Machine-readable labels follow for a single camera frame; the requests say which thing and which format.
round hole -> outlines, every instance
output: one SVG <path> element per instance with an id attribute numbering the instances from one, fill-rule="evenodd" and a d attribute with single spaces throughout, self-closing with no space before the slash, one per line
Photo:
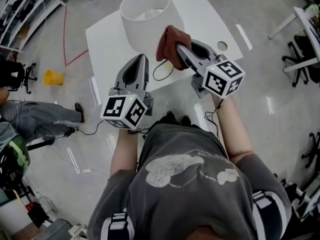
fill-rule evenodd
<path id="1" fill-rule="evenodd" d="M 219 41 L 216 45 L 218 46 L 218 49 L 222 52 L 228 49 L 228 45 L 224 41 Z"/>

gray t-shirt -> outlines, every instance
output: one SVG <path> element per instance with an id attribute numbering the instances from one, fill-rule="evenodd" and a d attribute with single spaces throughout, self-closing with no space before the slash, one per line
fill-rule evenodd
<path id="1" fill-rule="evenodd" d="M 108 180 L 87 235 L 100 240 L 105 220 L 126 209 L 134 239 L 185 239 L 199 226 L 225 239 L 257 239 L 257 190 L 277 194 L 290 220 L 284 188 L 257 155 L 235 166 L 211 132 L 159 124 L 145 140 L 138 172 L 121 170 Z"/>

person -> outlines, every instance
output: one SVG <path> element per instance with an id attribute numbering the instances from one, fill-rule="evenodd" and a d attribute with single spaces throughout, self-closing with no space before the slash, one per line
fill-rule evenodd
<path id="1" fill-rule="evenodd" d="M 291 218 L 283 186 L 255 154 L 230 97 L 217 116 L 225 149 L 168 112 L 147 134 L 138 166 L 138 136 L 120 129 L 88 239 L 280 239 Z"/>
<path id="2" fill-rule="evenodd" d="M 70 136 L 77 131 L 64 122 L 85 123 L 84 108 L 75 103 L 75 110 L 58 104 L 38 101 L 10 101 L 9 91 L 0 88 L 0 122 L 9 122 L 26 143 L 42 137 Z"/>

white desk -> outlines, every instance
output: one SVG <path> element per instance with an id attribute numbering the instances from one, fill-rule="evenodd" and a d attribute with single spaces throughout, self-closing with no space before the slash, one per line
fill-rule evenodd
<path id="1" fill-rule="evenodd" d="M 307 34 L 307 36 L 309 37 L 311 44 L 313 46 L 314 52 L 316 54 L 315 58 L 309 59 L 307 61 L 304 61 L 302 63 L 293 65 L 293 66 L 289 66 L 286 67 L 283 71 L 286 72 L 290 72 L 290 71 L 294 71 L 300 68 L 304 68 L 313 64 L 316 64 L 318 62 L 320 62 L 320 43 L 318 42 L 317 38 L 315 37 L 315 35 L 313 33 L 317 33 L 317 31 L 315 30 L 315 28 L 311 25 L 311 23 L 309 22 L 309 19 L 312 18 L 313 16 L 315 16 L 312 13 L 309 13 L 307 11 L 304 11 L 301 8 L 298 7 L 294 7 L 294 13 L 291 14 L 289 16 L 289 18 L 287 18 L 277 29 L 275 29 L 269 36 L 268 38 L 271 40 L 276 34 L 278 34 L 281 30 L 283 30 L 286 26 L 288 26 L 291 22 L 293 22 L 296 18 L 298 18 L 302 25 L 303 28 Z"/>
<path id="2" fill-rule="evenodd" d="M 184 22 L 184 31 L 191 35 L 192 39 L 208 44 L 231 60 L 243 57 L 227 26 L 207 0 L 173 0 L 173 2 Z M 109 95 L 110 88 L 115 85 L 118 72 L 138 53 L 127 41 L 119 11 L 115 11 L 89 27 L 86 30 L 86 40 L 99 94 L 104 99 Z M 225 52 L 218 49 L 219 41 L 227 44 L 228 49 Z M 160 62 L 156 61 L 155 56 L 149 56 L 148 60 L 148 92 L 194 74 L 190 68 L 184 71 L 174 70 L 167 79 L 155 81 L 152 74 Z M 172 69 L 169 65 L 170 63 L 166 62 L 158 68 L 154 74 L 155 78 L 166 77 Z"/>

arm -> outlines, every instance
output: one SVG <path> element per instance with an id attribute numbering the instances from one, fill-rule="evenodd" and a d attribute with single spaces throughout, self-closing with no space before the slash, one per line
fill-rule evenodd
<path id="1" fill-rule="evenodd" d="M 6 88 L 0 88 L 0 106 L 6 102 L 9 94 L 9 91 Z"/>
<path id="2" fill-rule="evenodd" d="M 217 107 L 220 98 L 213 95 L 213 103 Z M 243 157 L 253 154 L 254 148 L 244 124 L 237 112 L 233 100 L 227 97 L 217 111 L 221 133 L 226 152 L 230 160 L 237 164 Z"/>
<path id="3" fill-rule="evenodd" d="M 111 160 L 110 176 L 119 170 L 136 171 L 138 158 L 138 134 L 120 129 Z"/>

